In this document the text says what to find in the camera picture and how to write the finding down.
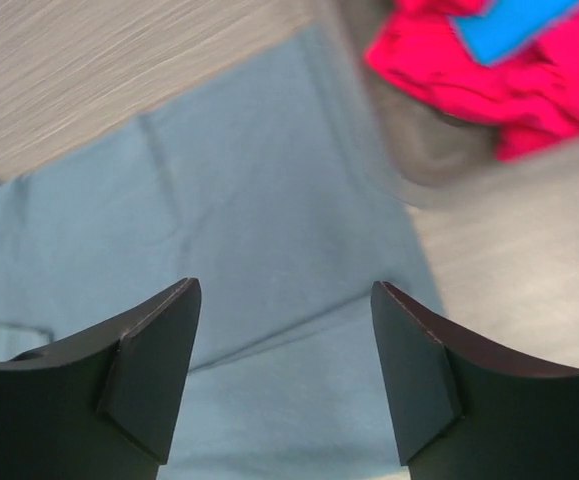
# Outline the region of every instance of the red clothing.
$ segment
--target red clothing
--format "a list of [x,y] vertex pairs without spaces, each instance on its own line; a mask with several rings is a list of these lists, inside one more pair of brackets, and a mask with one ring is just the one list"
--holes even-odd
[[448,114],[499,126],[496,156],[503,161],[579,135],[579,12],[511,59],[484,67],[445,13],[459,4],[474,13],[487,2],[402,3],[366,53],[387,81]]

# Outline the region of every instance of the gray fabric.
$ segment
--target gray fabric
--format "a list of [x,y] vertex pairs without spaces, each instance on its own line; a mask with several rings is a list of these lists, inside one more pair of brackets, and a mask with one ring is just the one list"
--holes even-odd
[[334,135],[307,30],[0,186],[0,324],[64,337],[180,277],[202,318],[163,479],[363,478],[397,457],[368,292],[435,310],[402,205]]

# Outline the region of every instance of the pile of clothes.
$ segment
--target pile of clothes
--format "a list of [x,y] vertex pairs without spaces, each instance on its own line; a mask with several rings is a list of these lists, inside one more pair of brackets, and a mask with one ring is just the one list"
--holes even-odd
[[579,0],[397,0],[367,63],[413,97],[500,128],[498,159],[579,135]]

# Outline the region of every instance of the light blue fabric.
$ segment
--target light blue fabric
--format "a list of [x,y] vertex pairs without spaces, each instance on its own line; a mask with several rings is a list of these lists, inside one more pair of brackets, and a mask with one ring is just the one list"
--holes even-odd
[[0,324],[60,338],[200,279],[164,480],[398,468],[369,289],[440,302],[403,206],[323,107],[317,43],[303,31],[0,186]]
[[574,7],[579,7],[579,0],[494,0],[482,15],[452,19],[475,60],[493,65],[570,14]]

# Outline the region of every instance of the gray floor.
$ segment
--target gray floor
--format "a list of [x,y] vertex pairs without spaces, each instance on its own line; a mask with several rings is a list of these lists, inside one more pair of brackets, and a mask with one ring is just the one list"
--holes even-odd
[[[359,48],[386,0],[337,0]],[[287,0],[0,0],[0,177],[51,161],[310,20]],[[454,320],[579,366],[579,143],[518,167],[491,134],[375,83],[411,212]],[[451,180],[448,185],[438,186]]]

